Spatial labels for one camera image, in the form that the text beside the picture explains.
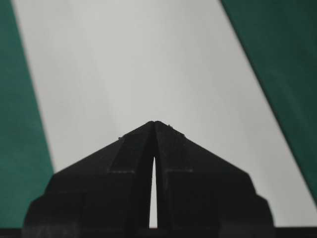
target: green fabric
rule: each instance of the green fabric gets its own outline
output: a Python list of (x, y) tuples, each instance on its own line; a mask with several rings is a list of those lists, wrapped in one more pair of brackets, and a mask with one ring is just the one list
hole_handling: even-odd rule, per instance
[(222, 4), (317, 202), (317, 1)]
[(18, 228), (53, 173), (14, 13), (0, 1), (0, 228)]

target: black plastic object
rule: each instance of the black plastic object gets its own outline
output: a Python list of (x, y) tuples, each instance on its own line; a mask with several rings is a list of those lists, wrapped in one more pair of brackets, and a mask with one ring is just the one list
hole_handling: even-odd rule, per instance
[[(158, 228), (149, 229), (153, 159)], [(53, 175), (23, 238), (272, 238), (249, 175), (162, 122), (148, 122)]]

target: white stripe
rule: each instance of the white stripe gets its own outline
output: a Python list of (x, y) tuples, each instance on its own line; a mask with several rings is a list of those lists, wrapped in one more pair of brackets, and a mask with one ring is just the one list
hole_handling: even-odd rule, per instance
[(219, 1), (13, 2), (57, 171), (162, 120), (249, 172), (276, 225), (317, 224)]

